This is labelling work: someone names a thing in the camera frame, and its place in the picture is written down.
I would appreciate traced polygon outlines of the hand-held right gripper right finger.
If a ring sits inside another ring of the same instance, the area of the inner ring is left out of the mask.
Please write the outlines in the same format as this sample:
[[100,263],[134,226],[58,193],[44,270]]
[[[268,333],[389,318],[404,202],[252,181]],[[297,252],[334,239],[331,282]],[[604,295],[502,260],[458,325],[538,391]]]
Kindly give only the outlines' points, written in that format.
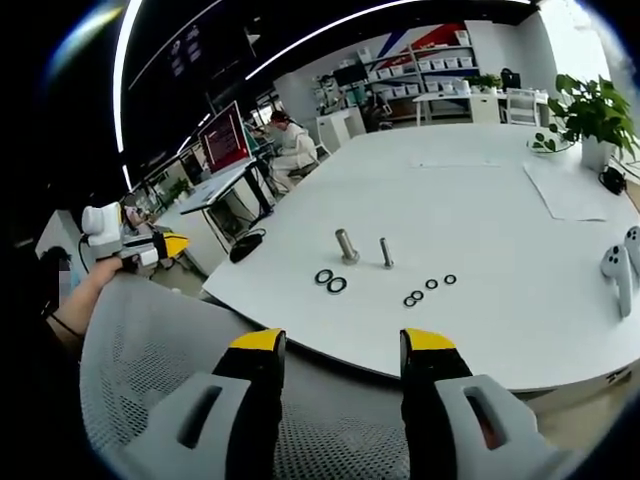
[[534,412],[473,374],[447,337],[400,332],[401,415],[413,479],[564,479],[578,463],[539,432]]

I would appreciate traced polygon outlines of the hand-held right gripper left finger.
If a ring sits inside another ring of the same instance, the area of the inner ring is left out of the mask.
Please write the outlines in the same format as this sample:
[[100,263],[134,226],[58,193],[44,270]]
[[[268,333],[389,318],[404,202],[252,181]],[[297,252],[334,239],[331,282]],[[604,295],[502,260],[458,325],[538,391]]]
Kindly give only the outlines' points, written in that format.
[[282,419],[286,333],[233,340],[210,373],[159,402],[125,449],[142,479],[269,479]]

